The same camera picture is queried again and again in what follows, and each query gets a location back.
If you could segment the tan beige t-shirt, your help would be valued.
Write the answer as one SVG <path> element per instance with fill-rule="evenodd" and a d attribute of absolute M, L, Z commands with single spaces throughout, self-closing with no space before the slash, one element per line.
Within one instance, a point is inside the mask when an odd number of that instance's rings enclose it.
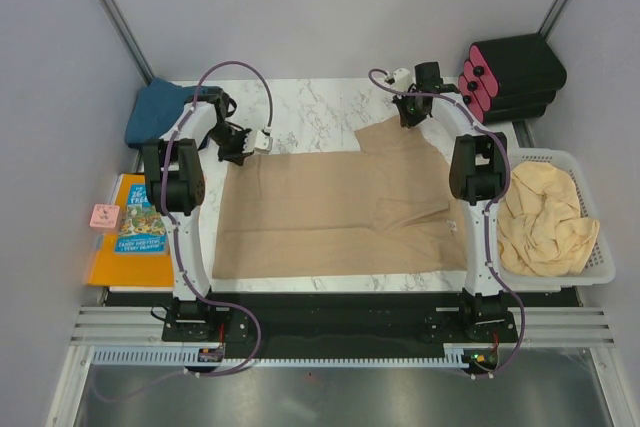
<path fill-rule="evenodd" d="M 443 154 L 395 119 L 355 136 L 355 151 L 257 156 L 228 169 L 215 279 L 465 268 L 464 218 Z"/>

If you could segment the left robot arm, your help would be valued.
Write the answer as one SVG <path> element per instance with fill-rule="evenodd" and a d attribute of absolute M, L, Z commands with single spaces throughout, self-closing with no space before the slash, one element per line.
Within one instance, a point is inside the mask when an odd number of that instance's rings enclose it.
<path fill-rule="evenodd" d="M 146 195 L 165 227 L 173 270 L 166 321 L 185 321 L 198 340 L 219 329 L 219 316 L 204 301 L 211 291 L 200 240 L 199 217 L 206 185 L 199 157 L 202 144 L 218 147 L 218 160 L 237 166 L 253 152 L 253 132 L 229 121 L 237 103 L 219 87 L 186 98 L 183 112 L 161 136 L 142 145 Z"/>

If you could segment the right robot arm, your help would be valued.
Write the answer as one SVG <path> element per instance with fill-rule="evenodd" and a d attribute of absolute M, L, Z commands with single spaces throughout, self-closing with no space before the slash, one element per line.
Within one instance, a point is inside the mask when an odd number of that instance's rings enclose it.
<path fill-rule="evenodd" d="M 403 127 L 433 118 L 454 140 L 449 188 L 461 203 L 467 238 L 467 273 L 457 324 L 465 338 L 481 340 L 494 323 L 508 317 L 506 290 L 497 275 L 497 214 L 510 175 L 506 138 L 480 125 L 470 110 L 469 95 L 446 84 L 436 62 L 387 73 L 384 85 L 392 90 Z"/>

